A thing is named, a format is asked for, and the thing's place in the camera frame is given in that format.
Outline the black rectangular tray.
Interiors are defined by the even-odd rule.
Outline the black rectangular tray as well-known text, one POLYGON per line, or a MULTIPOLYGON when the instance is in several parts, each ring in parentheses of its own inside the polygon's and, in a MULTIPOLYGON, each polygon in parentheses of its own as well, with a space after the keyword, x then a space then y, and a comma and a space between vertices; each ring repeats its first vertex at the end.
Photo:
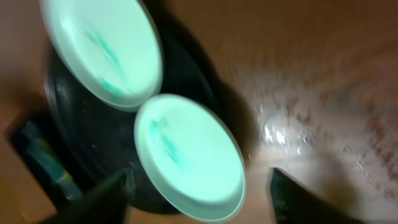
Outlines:
POLYGON ((76 168, 48 110, 18 117, 6 137, 57 210, 84 197, 73 176, 76 168))

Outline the white plate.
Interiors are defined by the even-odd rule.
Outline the white plate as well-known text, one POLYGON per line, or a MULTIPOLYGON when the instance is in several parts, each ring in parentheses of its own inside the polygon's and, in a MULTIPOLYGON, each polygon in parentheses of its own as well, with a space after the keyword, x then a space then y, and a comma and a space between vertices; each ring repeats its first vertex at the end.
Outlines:
POLYGON ((261 72, 252 172, 273 167, 345 214, 397 221, 397 67, 261 72))

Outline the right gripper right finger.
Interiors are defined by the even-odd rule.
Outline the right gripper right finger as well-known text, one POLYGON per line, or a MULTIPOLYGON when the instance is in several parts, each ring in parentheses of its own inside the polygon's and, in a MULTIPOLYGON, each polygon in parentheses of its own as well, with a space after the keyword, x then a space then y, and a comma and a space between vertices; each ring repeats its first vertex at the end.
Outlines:
POLYGON ((280 168, 270 173, 270 195, 277 224, 360 224, 311 194, 280 168))

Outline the mint plate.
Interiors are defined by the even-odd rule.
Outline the mint plate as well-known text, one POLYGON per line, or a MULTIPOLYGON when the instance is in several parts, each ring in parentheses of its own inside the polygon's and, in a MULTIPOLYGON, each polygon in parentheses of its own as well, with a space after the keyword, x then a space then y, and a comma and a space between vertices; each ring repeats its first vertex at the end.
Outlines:
POLYGON ((136 111, 159 94, 161 39, 139 0, 42 0, 50 41, 74 77, 106 104, 136 111))
POLYGON ((225 222, 246 196, 240 148, 224 122, 186 97, 161 94, 145 102, 134 123, 139 160, 173 207, 201 222, 225 222))

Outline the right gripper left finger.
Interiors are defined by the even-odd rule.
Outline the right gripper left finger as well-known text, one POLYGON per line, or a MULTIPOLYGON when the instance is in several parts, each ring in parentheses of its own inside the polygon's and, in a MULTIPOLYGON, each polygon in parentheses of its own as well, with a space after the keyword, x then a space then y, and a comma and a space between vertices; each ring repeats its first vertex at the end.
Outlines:
POLYGON ((129 169, 121 170, 42 224, 127 223, 129 199, 134 193, 134 174, 129 169))

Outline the black round tray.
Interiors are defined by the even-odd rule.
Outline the black round tray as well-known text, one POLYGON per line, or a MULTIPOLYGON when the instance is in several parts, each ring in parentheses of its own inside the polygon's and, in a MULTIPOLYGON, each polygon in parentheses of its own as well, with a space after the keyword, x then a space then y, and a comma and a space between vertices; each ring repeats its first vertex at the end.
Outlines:
MULTIPOLYGON (((193 35, 182 27, 158 29, 164 50, 161 93, 187 97, 222 115, 214 93, 214 74, 193 35)), ((139 161, 134 145, 135 112, 107 105, 88 91, 69 71, 54 47, 49 48, 45 92, 53 120, 73 161, 96 183, 129 168, 135 186, 129 202, 149 213, 178 214, 156 190, 139 161)))

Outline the green yellow sponge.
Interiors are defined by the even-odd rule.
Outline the green yellow sponge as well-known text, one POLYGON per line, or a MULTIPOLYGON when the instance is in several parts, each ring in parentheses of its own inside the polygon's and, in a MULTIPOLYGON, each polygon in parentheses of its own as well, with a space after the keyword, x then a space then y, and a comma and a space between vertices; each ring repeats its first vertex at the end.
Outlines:
POLYGON ((26 153, 43 168, 50 177, 51 183, 62 191, 67 200, 81 199, 83 193, 73 180, 73 177, 53 153, 50 144, 43 137, 39 127, 32 121, 27 121, 22 128, 22 132, 30 141, 26 153))

